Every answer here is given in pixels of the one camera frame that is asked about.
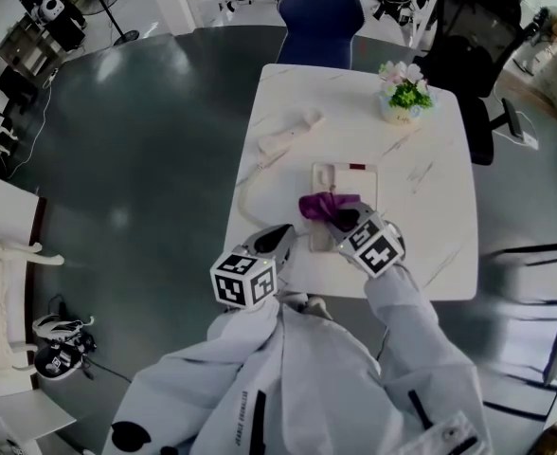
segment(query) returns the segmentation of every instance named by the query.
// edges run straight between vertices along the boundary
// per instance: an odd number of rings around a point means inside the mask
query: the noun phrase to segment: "chair backrest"
[[[486,97],[523,43],[519,0],[438,0],[437,33],[424,58],[431,84]]]
[[[365,23],[360,0],[280,0],[278,13],[289,33],[351,39]]]

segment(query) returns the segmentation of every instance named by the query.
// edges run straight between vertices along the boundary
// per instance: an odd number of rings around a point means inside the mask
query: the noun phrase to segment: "flower pot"
[[[404,109],[401,106],[390,106],[390,97],[383,93],[378,93],[377,99],[380,103],[382,118],[390,124],[397,126],[415,126],[420,122],[422,108],[413,106]]]

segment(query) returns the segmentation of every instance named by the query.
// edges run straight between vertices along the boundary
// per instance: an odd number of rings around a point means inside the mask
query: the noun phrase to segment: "blue chair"
[[[350,69],[352,38],[365,23],[360,0],[280,0],[287,25],[277,64]]]

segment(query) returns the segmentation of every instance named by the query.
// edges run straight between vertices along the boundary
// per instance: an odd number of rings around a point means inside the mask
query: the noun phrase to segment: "gray floor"
[[[74,313],[95,315],[101,364],[131,377],[201,341],[221,310],[208,268],[223,247],[261,68],[283,35],[220,27],[154,37],[67,63],[54,81],[34,156],[12,180],[49,200],[43,242],[67,259],[37,271],[34,315],[58,293]],[[367,72],[412,58],[369,39],[353,49],[352,68]],[[28,137],[45,101],[23,117]],[[540,152],[497,136],[493,166],[475,168],[481,253],[557,241],[557,122],[513,101],[535,122]],[[487,104],[496,116],[497,103]],[[459,308],[440,305],[441,321]],[[364,301],[330,300],[330,309],[377,350],[380,328]],[[94,382],[77,374],[43,389],[79,420],[62,436],[99,451],[127,385],[93,373]]]

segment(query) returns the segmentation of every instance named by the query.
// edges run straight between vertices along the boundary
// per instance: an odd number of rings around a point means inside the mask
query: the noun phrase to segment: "marble tabletop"
[[[377,75],[323,67],[269,64],[261,73],[237,183],[258,159],[258,141],[301,120],[310,108],[322,127],[294,142],[290,152],[261,173],[247,209],[268,224],[309,225],[297,200],[311,193],[312,166],[374,164],[377,208],[401,230],[405,263],[430,300],[468,300],[476,294],[478,238],[472,163],[456,97],[436,90],[439,106],[413,128],[382,120],[374,97]],[[239,214],[235,187],[225,249],[258,229]],[[296,246],[292,291],[363,298],[366,275],[336,253],[312,253],[307,237]]]

